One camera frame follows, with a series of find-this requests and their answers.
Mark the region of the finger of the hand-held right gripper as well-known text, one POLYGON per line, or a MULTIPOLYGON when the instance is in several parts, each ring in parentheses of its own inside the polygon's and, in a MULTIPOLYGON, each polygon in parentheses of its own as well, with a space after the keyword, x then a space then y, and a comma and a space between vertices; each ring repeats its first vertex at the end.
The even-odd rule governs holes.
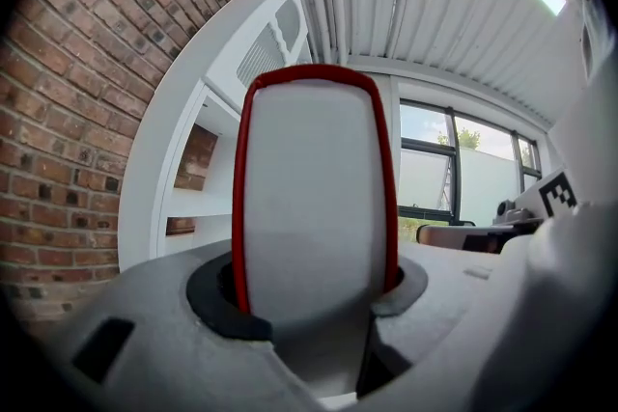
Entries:
POLYGON ((417 230, 417 242, 467 252, 495 251, 489 230, 477 227, 423 225, 417 230))

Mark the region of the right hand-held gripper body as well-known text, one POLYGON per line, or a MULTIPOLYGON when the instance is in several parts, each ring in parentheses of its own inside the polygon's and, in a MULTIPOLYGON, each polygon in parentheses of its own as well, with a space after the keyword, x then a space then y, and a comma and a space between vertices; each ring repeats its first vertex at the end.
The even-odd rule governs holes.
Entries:
POLYGON ((491 251, 501 252, 508 240, 534 234, 545 221, 576 206, 576 195, 564 169, 537 180, 514 200, 498 205, 492 225, 506 231, 491 235, 491 251))

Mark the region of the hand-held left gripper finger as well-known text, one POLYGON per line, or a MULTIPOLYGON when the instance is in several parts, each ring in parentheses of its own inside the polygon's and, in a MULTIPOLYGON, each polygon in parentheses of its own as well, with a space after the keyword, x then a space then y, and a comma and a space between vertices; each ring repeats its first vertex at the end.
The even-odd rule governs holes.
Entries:
POLYGON ((318 398, 360 375, 370 307, 398 276, 392 151, 375 82, 332 65, 259 75, 243 103, 233 181, 239 309, 318 398))

